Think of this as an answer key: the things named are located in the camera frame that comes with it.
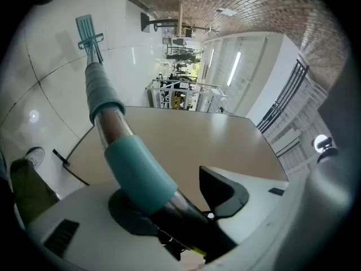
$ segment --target teal grip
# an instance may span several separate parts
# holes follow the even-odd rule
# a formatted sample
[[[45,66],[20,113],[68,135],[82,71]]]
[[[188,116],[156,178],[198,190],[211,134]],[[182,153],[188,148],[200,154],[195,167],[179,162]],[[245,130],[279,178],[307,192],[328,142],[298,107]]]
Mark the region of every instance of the teal grip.
[[[147,216],[162,208],[177,190],[137,135],[112,142],[105,158],[125,194]]]
[[[102,63],[90,63],[85,69],[89,119],[94,125],[96,113],[104,107],[116,106],[125,114],[125,106],[107,77]]]

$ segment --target olive pants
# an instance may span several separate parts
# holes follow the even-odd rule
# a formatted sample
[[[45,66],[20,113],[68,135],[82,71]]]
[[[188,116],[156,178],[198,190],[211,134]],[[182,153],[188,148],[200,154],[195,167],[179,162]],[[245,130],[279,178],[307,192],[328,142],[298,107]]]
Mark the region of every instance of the olive pants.
[[[14,200],[25,228],[59,199],[35,171],[33,164],[16,160],[10,167]]]

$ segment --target black vent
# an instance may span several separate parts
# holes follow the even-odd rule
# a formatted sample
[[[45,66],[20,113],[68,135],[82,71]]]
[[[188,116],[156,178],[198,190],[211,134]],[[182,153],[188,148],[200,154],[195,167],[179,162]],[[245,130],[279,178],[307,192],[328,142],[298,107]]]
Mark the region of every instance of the black vent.
[[[59,257],[63,257],[78,227],[78,222],[62,221],[46,240],[44,246]]]

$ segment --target ceiling light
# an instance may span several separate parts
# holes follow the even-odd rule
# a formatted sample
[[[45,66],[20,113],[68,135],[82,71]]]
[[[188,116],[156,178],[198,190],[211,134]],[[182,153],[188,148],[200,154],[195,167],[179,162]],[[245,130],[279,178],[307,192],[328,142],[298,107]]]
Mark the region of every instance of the ceiling light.
[[[29,116],[30,116],[29,121],[31,123],[36,123],[39,120],[39,112],[36,110],[31,110]]]
[[[213,52],[214,52],[214,49],[212,49],[212,55],[210,56],[210,62],[209,62],[209,67],[210,67],[210,64],[212,63],[212,58],[213,58]]]
[[[231,72],[230,78],[228,79],[228,82],[227,82],[227,85],[228,85],[228,86],[231,85],[231,82],[232,82],[232,79],[233,79],[233,75],[235,74],[235,71],[236,71],[238,62],[240,61],[240,60],[239,60],[240,58],[241,58],[241,52],[238,52],[238,53],[237,53],[237,56],[236,56],[235,64],[233,65],[233,68],[232,68],[232,72]]]
[[[323,148],[317,148],[317,145],[320,142],[324,141],[325,139],[327,139],[327,137],[324,134],[320,134],[315,138],[314,148],[315,148],[316,152],[319,152],[320,154],[323,152]]]
[[[237,14],[236,11],[228,9],[228,8],[219,8],[219,9],[216,10],[216,12],[221,13],[221,14],[225,14],[225,15],[228,15],[228,16],[233,16],[233,15]]]
[[[134,47],[131,48],[131,53],[133,54],[133,63],[135,64]]]

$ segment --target round light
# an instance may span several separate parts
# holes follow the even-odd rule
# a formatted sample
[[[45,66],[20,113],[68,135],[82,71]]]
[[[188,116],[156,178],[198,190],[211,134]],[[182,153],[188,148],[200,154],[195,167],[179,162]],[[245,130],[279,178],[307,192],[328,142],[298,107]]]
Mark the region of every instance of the round light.
[[[29,113],[31,123],[36,123],[39,120],[39,112],[36,110],[31,110]]]
[[[314,147],[316,152],[319,152],[320,154],[322,153],[323,149],[322,148],[317,148],[317,145],[324,141],[325,139],[327,139],[327,137],[324,134],[320,134],[315,138],[315,142],[314,142]]]

